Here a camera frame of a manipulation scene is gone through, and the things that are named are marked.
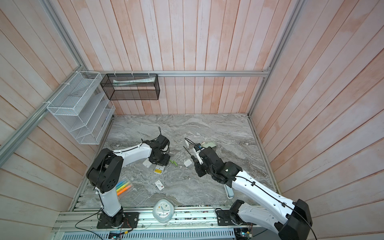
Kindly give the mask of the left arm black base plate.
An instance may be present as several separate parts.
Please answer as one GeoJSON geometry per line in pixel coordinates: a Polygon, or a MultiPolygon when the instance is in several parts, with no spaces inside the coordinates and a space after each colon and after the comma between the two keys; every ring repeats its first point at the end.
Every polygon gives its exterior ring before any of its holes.
{"type": "Polygon", "coordinates": [[[139,215],[139,212],[118,212],[114,217],[110,217],[102,212],[97,229],[134,229],[138,225],[139,215]]]}

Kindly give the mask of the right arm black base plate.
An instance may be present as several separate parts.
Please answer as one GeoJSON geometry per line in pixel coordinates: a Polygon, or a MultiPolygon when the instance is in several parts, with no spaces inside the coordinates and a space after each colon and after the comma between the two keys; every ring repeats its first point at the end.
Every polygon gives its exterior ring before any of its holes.
{"type": "Polygon", "coordinates": [[[245,222],[240,217],[240,207],[245,204],[242,200],[236,200],[229,210],[223,210],[221,208],[215,209],[217,216],[217,222],[219,226],[232,226],[232,225],[248,225],[252,222],[245,222]]]}

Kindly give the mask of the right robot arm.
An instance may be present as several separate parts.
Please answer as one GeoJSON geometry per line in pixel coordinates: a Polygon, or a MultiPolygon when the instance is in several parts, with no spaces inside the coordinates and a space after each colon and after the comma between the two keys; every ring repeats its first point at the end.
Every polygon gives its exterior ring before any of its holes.
{"type": "Polygon", "coordinates": [[[282,240],[305,240],[313,231],[309,205],[305,201],[293,201],[272,191],[235,163],[224,163],[211,147],[194,147],[192,159],[199,177],[208,174],[263,207],[258,209],[236,200],[228,210],[233,224],[255,224],[276,233],[282,240]]]}

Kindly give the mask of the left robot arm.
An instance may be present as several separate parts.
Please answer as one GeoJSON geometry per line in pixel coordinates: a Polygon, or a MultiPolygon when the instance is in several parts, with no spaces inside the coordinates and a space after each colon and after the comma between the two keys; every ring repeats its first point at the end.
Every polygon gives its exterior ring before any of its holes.
{"type": "Polygon", "coordinates": [[[122,168],[145,159],[155,165],[167,166],[170,161],[169,146],[169,139],[160,134],[153,140],[142,141],[133,147],[122,150],[105,148],[99,152],[86,177],[99,194],[103,214],[112,218],[121,212],[116,186],[122,168]]]}

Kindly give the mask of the black yellow handled screwdriver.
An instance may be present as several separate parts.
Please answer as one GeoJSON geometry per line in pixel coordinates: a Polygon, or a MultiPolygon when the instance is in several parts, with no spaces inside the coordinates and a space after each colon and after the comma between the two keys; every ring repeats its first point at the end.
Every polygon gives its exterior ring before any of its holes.
{"type": "Polygon", "coordinates": [[[187,151],[187,153],[190,155],[190,157],[191,157],[191,159],[193,160],[193,162],[194,162],[194,164],[199,164],[200,162],[199,162],[199,160],[194,156],[194,155],[192,155],[189,151],[188,151],[188,149],[185,147],[185,146],[183,146],[183,148],[187,151]]]}

